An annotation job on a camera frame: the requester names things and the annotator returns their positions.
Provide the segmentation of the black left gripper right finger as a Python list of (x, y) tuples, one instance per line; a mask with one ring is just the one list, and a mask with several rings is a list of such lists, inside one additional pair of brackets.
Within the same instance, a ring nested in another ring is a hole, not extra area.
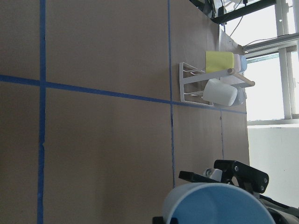
[(175, 218), (175, 217), (172, 217), (172, 218), (170, 219), (170, 224), (178, 224), (178, 219)]

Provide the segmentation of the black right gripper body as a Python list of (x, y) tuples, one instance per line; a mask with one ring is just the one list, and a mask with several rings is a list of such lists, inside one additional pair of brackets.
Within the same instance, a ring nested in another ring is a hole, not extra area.
[(233, 184), (233, 178), (235, 178), (238, 187), (258, 199), (276, 224), (297, 224), (299, 222), (298, 208), (279, 203), (262, 195), (270, 181), (268, 174), (263, 171), (239, 161), (216, 160), (214, 167), (206, 169), (203, 176), (227, 184)]

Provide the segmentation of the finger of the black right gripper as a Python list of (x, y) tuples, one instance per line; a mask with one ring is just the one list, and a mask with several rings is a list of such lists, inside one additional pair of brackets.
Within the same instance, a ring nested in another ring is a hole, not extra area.
[(216, 180), (213, 180), (208, 177), (204, 177), (202, 175), (196, 174), (194, 172), (188, 172), (188, 171), (180, 171), (179, 172), (179, 179), (188, 181), (188, 182), (219, 182)]

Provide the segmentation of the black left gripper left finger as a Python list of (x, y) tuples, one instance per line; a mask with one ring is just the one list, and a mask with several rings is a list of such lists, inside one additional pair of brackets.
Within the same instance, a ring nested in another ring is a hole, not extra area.
[(152, 224), (164, 224), (164, 218), (163, 217), (153, 217)]

